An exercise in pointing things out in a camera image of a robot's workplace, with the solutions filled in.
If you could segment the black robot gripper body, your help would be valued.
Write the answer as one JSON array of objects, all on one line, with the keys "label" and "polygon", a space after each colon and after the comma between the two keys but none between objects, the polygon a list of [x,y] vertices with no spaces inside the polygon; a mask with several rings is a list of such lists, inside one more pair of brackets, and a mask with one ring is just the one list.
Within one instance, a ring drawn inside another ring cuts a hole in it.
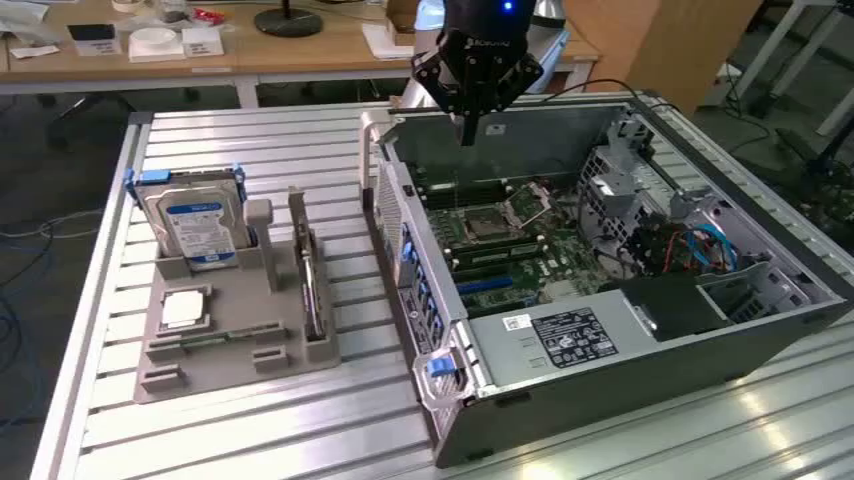
[{"label": "black robot gripper body", "polygon": [[526,31],[532,1],[445,1],[437,53],[445,111],[502,110],[534,80]]}]

